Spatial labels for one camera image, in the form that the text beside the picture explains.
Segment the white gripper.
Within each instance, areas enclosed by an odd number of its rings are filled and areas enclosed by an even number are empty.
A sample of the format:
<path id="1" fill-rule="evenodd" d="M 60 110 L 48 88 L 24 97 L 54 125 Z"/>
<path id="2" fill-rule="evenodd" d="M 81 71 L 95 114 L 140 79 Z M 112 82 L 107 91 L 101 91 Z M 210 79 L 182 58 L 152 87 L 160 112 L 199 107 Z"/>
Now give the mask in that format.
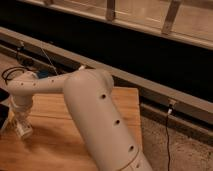
<path id="1" fill-rule="evenodd" d="M 29 113 L 31 112 L 33 104 L 25 103 L 18 104 L 15 102 L 11 103 L 11 121 L 14 122 L 16 119 L 26 121 Z"/>

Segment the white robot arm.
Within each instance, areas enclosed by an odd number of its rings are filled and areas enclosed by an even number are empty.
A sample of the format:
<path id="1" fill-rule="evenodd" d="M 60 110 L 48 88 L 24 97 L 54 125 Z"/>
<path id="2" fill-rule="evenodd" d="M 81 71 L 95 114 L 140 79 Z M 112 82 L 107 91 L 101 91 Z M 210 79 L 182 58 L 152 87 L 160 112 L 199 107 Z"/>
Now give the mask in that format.
<path id="1" fill-rule="evenodd" d="M 114 80 L 102 69 L 38 78 L 28 71 L 10 81 L 12 111 L 25 115 L 37 93 L 61 93 L 99 171 L 153 171 L 112 100 Z"/>

